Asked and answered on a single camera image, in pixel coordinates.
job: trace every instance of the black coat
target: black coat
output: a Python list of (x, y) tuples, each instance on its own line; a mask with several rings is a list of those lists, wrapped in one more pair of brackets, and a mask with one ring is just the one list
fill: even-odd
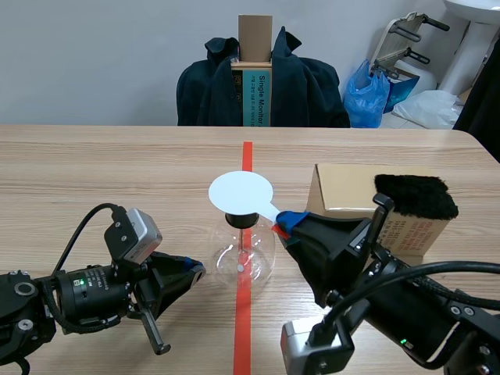
[[(299, 45), (282, 27), (273, 50), (271, 126), (349, 127), (337, 72), (324, 62), (293, 55)], [(238, 41), (213, 38), (205, 47), (207, 60), (188, 67), (177, 84), (177, 124), (241, 126), (230, 64), (238, 57)]]

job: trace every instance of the black bristles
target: black bristles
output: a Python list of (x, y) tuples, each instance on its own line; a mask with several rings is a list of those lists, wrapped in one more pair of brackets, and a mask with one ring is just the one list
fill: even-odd
[(448, 193), (448, 187), (439, 177), (375, 176), (377, 192), (395, 203), (395, 212), (432, 220), (451, 220), (459, 215), (459, 208)]

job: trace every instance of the black cable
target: black cable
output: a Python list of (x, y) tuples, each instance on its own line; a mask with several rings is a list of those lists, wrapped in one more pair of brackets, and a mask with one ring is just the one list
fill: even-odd
[(55, 303), (54, 295), (52, 294), (52, 286), (49, 280), (44, 280), (41, 282), (43, 295), (45, 303), (47, 304), (48, 310), (54, 317), (55, 321), (59, 323), (59, 325), (68, 330), (69, 332), (74, 332), (76, 334), (93, 334), (94, 332), (99, 332), (100, 330), (105, 330), (107, 328), (114, 327), (120, 323), (120, 318), (117, 316), (114, 320), (99, 324), (97, 326), (85, 327), (78, 324), (73, 324), (68, 321), (62, 313), (59, 311), (57, 304)]
[(26, 358), (18, 358), (14, 362), (16, 362), (21, 368), (21, 375), (28, 375), (30, 373), (30, 363), (26, 360)]
[(463, 303), (464, 305), (500, 311), (500, 301), (497, 301), (495, 299), (478, 298), (471, 295), (466, 295), (464, 293), (450, 291), (446, 287), (443, 287), (441, 284), (436, 283), (435, 281), (427, 277), (420, 277), (418, 279), (415, 279), (414, 282), (430, 293), (440, 295), (441, 297), (444, 297), (446, 299), (457, 301)]
[(500, 265), (486, 262), (436, 262), (411, 267), (388, 275), (383, 275), (353, 291), (338, 304), (336, 304), (332, 308), (332, 310), (324, 317), (323, 326), (333, 326), (335, 320), (339, 316), (344, 314), (346, 309), (348, 309), (358, 301), (368, 297), (372, 293), (375, 293), (380, 289), (387, 287), (390, 284), (397, 283), (403, 280), (414, 279), (415, 277), (449, 272), (478, 272), (500, 274)]
[(62, 252), (61, 257), (59, 258), (59, 261), (55, 265), (54, 271), (52, 271), (52, 276), (55, 275), (55, 273), (59, 270), (62, 269), (64, 262), (66, 261), (66, 258), (70, 254), (71, 249), (75, 245), (75, 242), (77, 241), (78, 236), (80, 235), (81, 231), (84, 229), (84, 227), (87, 225), (89, 220), (99, 211), (103, 209), (111, 209), (113, 212), (118, 209), (118, 205), (114, 205), (112, 203), (102, 203), (101, 205), (98, 205), (91, 209), (91, 211), (85, 215), (83, 220), (81, 220), (81, 223), (78, 225), (77, 229), (73, 233), (73, 236), (71, 236), (70, 242), (68, 242), (68, 245), (64, 249), (64, 252)]

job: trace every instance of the white sink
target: white sink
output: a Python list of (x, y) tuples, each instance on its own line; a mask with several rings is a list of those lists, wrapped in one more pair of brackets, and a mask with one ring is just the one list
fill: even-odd
[(445, 0), (450, 12), (478, 23), (500, 25), (500, 0)]
[(500, 0), (443, 0), (450, 12), (470, 20), (469, 30), (457, 51), (440, 90), (459, 95), (477, 75), (500, 25)]

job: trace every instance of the gray wall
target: gray wall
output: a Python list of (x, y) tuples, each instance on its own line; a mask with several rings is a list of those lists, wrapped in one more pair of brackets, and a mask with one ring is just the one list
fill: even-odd
[(0, 0), (0, 123), (174, 125), (180, 73), (211, 37), (238, 36), (238, 13), (273, 14), (273, 37), (285, 25), (344, 87), (412, 10), (452, 26), (418, 50), (442, 77), (466, 22), (440, 0)]

